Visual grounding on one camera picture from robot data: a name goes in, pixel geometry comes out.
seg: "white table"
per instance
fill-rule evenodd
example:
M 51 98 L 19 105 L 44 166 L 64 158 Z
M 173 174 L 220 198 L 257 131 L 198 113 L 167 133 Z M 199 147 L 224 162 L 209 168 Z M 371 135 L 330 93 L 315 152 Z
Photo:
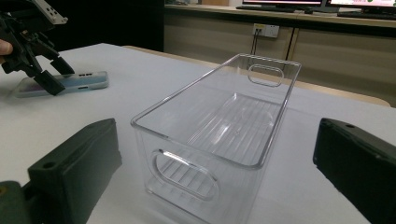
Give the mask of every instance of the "white table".
M 123 165 L 89 223 L 176 223 L 147 194 L 133 116 L 210 70 L 106 44 L 61 53 L 77 73 L 106 70 L 99 91 L 18 99 L 12 90 L 24 73 L 0 74 L 0 180 L 29 181 L 27 168 L 84 126 L 115 118 Z M 46 60 L 43 68 L 56 74 Z M 275 151 L 248 223 L 368 223 L 312 162 L 321 118 L 340 119 L 396 145 L 396 109 L 294 88 Z

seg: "clear plastic bin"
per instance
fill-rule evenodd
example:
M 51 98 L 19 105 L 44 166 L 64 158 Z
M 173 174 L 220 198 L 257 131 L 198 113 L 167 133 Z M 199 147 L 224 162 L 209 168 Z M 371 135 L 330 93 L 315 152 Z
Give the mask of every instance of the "clear plastic bin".
M 300 68 L 238 54 L 133 118 L 147 191 L 204 223 L 245 223 Z

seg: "smartphone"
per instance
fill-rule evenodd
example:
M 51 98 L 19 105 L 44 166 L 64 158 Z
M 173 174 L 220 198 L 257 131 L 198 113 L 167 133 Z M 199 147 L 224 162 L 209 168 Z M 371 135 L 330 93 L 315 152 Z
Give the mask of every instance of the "smartphone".
M 59 94 L 77 91 L 93 91 L 103 89 L 108 86 L 108 75 L 105 71 L 66 76 L 58 75 L 54 77 L 65 87 L 65 90 Z M 14 95 L 18 98 L 25 98 L 50 94 L 38 85 L 34 79 L 26 77 L 17 86 L 14 91 Z

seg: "beige wall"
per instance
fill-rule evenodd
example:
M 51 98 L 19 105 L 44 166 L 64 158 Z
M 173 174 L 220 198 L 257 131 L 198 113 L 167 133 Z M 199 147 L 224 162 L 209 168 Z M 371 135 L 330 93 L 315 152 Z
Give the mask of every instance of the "beige wall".
M 250 53 L 253 24 L 165 15 L 164 51 L 212 63 Z M 291 29 L 260 37 L 256 54 L 285 59 Z M 312 30 L 294 33 L 289 60 L 303 64 L 299 80 L 371 95 L 396 107 L 396 39 Z

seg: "robotic arm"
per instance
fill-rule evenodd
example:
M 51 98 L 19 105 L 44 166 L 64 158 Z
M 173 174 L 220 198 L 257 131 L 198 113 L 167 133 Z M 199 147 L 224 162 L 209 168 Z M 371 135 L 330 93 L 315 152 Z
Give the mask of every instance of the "robotic arm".
M 41 33 L 65 23 L 67 18 L 44 0 L 0 0 L 0 39 L 14 48 L 5 56 L 4 71 L 8 74 L 22 70 L 52 95 L 63 91 L 64 85 L 47 70 L 43 71 L 35 56 L 42 55 L 51 60 L 50 64 L 61 75 L 74 74 L 71 66 Z

